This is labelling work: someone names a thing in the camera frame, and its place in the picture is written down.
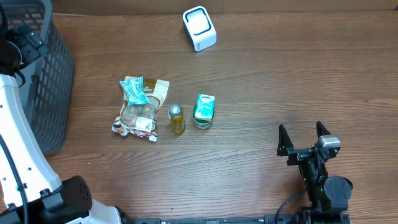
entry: white box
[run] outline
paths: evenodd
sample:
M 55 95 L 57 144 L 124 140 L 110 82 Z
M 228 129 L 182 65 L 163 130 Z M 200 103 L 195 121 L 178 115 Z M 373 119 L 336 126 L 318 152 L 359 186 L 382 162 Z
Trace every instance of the white box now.
M 185 32 L 197 52 L 217 42 L 216 29 L 203 6 L 197 6 L 185 11 L 182 19 Z

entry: transparent jar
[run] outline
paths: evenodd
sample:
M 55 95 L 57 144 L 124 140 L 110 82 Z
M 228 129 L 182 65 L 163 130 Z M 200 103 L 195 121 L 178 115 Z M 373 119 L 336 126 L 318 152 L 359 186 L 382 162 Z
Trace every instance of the transparent jar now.
M 180 105 L 171 105 L 169 109 L 169 120 L 174 134 L 183 134 L 185 131 L 185 121 L 183 110 Z

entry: gray plastic basket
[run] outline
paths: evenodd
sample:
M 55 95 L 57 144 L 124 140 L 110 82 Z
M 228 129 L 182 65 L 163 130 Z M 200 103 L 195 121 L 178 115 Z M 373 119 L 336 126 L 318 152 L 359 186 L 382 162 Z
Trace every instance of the gray plastic basket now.
M 22 70 L 26 84 L 20 91 L 22 107 L 44 154 L 58 152 L 65 132 L 72 93 L 74 64 L 55 28 L 50 0 L 0 0 L 9 29 L 27 24 L 46 41 L 49 52 Z

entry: teal packet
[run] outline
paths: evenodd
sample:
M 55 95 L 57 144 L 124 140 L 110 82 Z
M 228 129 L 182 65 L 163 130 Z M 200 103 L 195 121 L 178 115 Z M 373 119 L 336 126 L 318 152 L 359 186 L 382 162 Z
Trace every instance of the teal packet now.
M 144 86 L 144 77 L 123 80 L 120 81 L 120 85 L 126 93 L 128 106 L 150 103 L 148 97 L 142 90 Z

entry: wooden tabletop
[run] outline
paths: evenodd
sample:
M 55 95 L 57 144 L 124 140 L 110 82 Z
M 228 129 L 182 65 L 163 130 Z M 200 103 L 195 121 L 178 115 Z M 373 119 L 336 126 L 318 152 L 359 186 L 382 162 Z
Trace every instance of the wooden tabletop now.
M 54 18 L 76 65 L 67 139 L 47 157 L 61 179 L 81 175 L 95 199 L 131 217 L 263 216 L 303 189 L 299 168 L 276 156 L 278 126 L 304 148 L 322 121 L 342 142 L 326 167 L 354 184 L 353 223 L 396 223 L 398 13 L 211 18 L 218 41 L 199 53 L 181 15 Z M 127 75 L 170 81 L 157 143 L 111 130 Z M 216 97 L 207 130 L 193 124 L 198 93 Z M 167 118 L 174 103 L 181 136 Z M 306 196 L 282 213 L 301 205 Z

